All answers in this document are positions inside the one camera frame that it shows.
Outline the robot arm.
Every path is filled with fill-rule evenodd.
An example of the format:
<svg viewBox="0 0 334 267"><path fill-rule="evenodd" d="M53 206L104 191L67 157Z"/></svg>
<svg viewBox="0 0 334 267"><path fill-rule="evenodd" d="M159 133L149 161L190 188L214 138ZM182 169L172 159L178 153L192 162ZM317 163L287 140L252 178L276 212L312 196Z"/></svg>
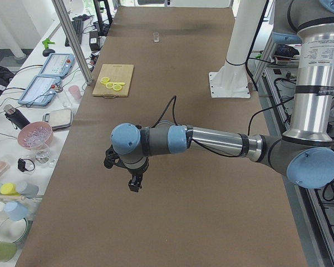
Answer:
<svg viewBox="0 0 334 267"><path fill-rule="evenodd" d="M281 137L229 133L158 119L151 127L116 126L104 165L131 173L129 188L141 188L149 157L177 154L191 145L220 156L247 157L295 185L317 189L334 179L334 151L327 134L334 96L334 1L277 1L277 33L302 41L289 129Z"/></svg>

